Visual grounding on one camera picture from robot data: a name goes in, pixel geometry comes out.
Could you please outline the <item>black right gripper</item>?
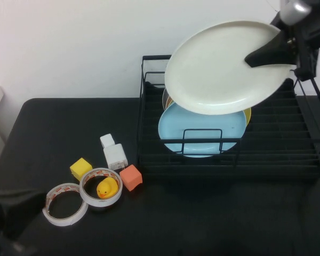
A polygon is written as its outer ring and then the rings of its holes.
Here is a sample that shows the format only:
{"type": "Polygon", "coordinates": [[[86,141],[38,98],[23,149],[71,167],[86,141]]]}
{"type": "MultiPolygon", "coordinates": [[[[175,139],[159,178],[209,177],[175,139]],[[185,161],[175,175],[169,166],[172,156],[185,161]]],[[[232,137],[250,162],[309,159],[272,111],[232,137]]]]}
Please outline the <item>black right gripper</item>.
{"type": "Polygon", "coordinates": [[[320,1],[293,1],[300,15],[292,28],[283,28],[272,40],[245,57],[250,67],[294,65],[301,81],[316,77],[320,49],[320,1]]]}

